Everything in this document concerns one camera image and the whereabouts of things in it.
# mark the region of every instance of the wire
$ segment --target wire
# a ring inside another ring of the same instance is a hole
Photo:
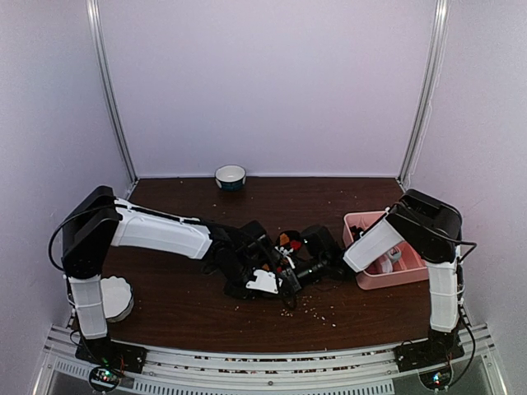
[[[49,239],[49,243],[48,243],[48,258],[49,258],[49,261],[51,262],[51,264],[57,270],[60,270],[61,272],[64,272],[64,268],[60,267],[57,264],[57,262],[55,262],[55,260],[53,258],[53,243],[54,243],[54,241],[55,241],[55,239],[56,239],[56,237],[58,235],[58,232],[60,232],[64,226],[69,224],[71,221],[76,220],[79,216],[84,216],[85,214],[89,214],[89,213],[94,212],[94,211],[104,210],[105,208],[115,208],[115,207],[124,207],[124,206],[111,204],[111,205],[107,205],[107,206],[100,206],[100,207],[89,208],[87,210],[81,211],[81,212],[79,212],[79,213],[77,213],[77,214],[75,214],[73,216],[70,216],[70,217],[66,218],[66,220],[64,220],[59,226],[57,226],[57,229],[55,229],[55,231],[51,235],[51,238]]]
[[[406,210],[406,212],[413,217],[413,219],[419,224],[419,226],[421,226],[422,228],[428,230],[430,233],[432,233],[436,237],[439,237],[439,238],[444,239],[446,241],[450,241],[451,243],[454,243],[456,245],[470,245],[471,248],[466,253],[464,253],[464,255],[459,259],[459,262],[463,262],[468,257],[468,255],[470,253],[472,253],[476,249],[476,247],[478,247],[478,243],[475,243],[473,241],[464,241],[464,240],[451,239],[450,237],[442,235],[441,233],[436,232],[432,228],[429,228],[428,226],[425,226],[421,222],[421,220],[419,220],[419,218],[417,218],[415,216],[415,214],[413,214],[412,209],[410,207],[408,207],[408,205],[405,202],[399,201],[399,202],[396,202],[394,205],[395,206],[401,206],[402,208],[404,208],[404,210]]]
[[[69,333],[69,340],[70,340],[70,342],[73,343],[73,344],[74,344],[75,346],[77,346],[77,347],[80,347],[80,346],[81,346],[81,343],[74,342],[74,341],[73,341],[73,335],[74,335],[75,333],[79,333],[79,332],[80,332],[79,329],[75,329],[74,331],[72,331],[72,332]]]
[[[459,317],[461,319],[461,323],[463,324],[464,328],[467,330],[467,332],[469,333],[470,335],[470,338],[472,339],[472,354],[470,355],[470,359],[469,359],[469,362],[468,364],[464,367],[463,371],[461,372],[461,374],[458,376],[458,378],[456,380],[454,380],[454,382],[450,383],[448,388],[452,388],[454,385],[456,385],[460,380],[461,378],[464,376],[465,373],[467,373],[467,371],[469,370],[469,367],[470,365],[472,364],[472,361],[474,360],[474,356],[476,355],[476,339],[474,338],[474,334],[472,333],[472,330],[470,329],[470,326],[467,325],[467,323],[464,321],[464,319],[461,318],[461,306],[458,308],[458,311],[459,311]]]

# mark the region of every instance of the small bowl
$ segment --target small bowl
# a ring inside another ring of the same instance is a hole
[[[237,165],[227,165],[216,170],[216,184],[223,191],[238,191],[245,185],[245,169]]]

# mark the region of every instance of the red object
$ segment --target red object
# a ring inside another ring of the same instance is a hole
[[[291,248],[294,249],[295,251],[298,251],[301,247],[302,247],[302,243],[300,241],[293,240],[291,242]]]

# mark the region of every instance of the dark wooden surface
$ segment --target dark wooden surface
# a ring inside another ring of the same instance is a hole
[[[241,226],[258,219],[275,239],[280,230],[320,223],[342,243],[343,216],[380,210],[401,194],[392,179],[247,180],[243,191],[224,193],[213,179],[144,179],[131,201],[181,216]],[[427,335],[427,282],[361,290],[355,282],[324,280],[298,295],[285,314],[280,300],[233,300],[222,294],[220,272],[174,254],[111,249],[105,276],[125,277],[135,307],[112,324],[115,339],[202,351],[317,351],[401,342]]]

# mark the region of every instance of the metal pole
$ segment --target metal pole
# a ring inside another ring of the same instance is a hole
[[[138,180],[138,176],[133,168],[132,157],[124,137],[123,124],[119,117],[117,103],[115,101],[114,88],[110,79],[110,69],[108,67],[108,59],[106,57],[105,42],[102,34],[102,27],[100,24],[99,2],[98,0],[86,0],[88,7],[88,21],[90,22],[91,36],[93,44],[96,47],[97,60],[99,63],[100,78],[103,83],[105,93],[106,107],[110,115],[112,128],[114,129],[115,139],[117,140],[117,147],[124,162],[130,183],[133,184]]]
[[[428,54],[427,68],[425,78],[422,84],[419,105],[413,122],[412,135],[408,142],[408,148],[403,160],[403,167],[399,173],[398,181],[403,188],[406,187],[408,176],[413,165],[419,138],[422,135],[427,120],[427,109],[430,105],[431,94],[436,84],[438,69],[440,66],[441,53],[445,43],[446,20],[448,17],[449,0],[437,0],[436,2],[436,19],[432,28],[430,51]]]

